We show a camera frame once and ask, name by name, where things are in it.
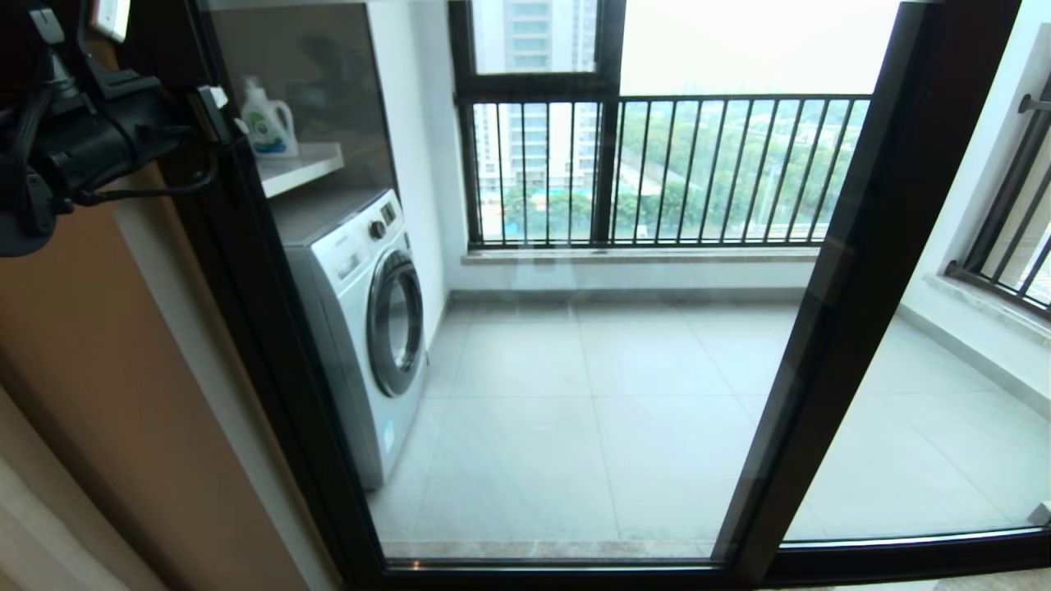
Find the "white laundry detergent bottle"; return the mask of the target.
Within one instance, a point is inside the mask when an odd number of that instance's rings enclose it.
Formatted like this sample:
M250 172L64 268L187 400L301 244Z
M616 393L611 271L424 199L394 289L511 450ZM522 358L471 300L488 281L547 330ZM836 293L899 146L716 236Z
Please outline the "white laundry detergent bottle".
M257 158L300 157L291 108L268 97L257 77L244 77L241 120L247 125L249 145Z

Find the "white front-load washing machine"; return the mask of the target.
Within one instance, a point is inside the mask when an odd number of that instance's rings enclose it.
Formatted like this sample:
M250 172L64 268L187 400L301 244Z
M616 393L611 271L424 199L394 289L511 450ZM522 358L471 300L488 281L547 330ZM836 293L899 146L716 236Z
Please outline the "white front-load washing machine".
M425 307L394 190L271 202L360 486L391 478L425 388Z

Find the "grey stone window sill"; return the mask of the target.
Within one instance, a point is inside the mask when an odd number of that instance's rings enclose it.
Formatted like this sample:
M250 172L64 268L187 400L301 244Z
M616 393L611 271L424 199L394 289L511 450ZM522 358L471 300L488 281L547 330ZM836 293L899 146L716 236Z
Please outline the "grey stone window sill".
M992 319L1010 332L1024 337L1033 344L1051 348L1051 321L1032 313L1031 310L952 277L925 274L922 281L941 295L957 300L976 313Z
M462 265L519 264L721 264L810 263L818 247L728 248L728 250L474 250L462 254Z

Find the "black framed fixed glass panel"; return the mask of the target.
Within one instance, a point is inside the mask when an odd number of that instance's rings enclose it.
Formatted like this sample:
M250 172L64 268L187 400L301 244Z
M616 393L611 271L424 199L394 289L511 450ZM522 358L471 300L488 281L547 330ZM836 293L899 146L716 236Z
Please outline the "black framed fixed glass panel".
M948 198L1022 0L904 2L856 157L778 363L738 519L731 574L772 586L927 579L1051 564L1046 527L788 542Z

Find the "white wall shelf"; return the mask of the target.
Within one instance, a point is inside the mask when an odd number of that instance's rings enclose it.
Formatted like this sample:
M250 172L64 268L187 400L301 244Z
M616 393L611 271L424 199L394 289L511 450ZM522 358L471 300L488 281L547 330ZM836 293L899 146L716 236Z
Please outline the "white wall shelf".
M304 143L296 158L260 158L260 183L267 199L295 190L344 168L344 152L337 142Z

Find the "black window frame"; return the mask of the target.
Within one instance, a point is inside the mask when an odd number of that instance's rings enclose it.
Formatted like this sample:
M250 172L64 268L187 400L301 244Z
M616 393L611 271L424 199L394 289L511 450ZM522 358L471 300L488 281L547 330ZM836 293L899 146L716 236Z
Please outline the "black window frame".
M626 0L447 8L469 252L614 240Z

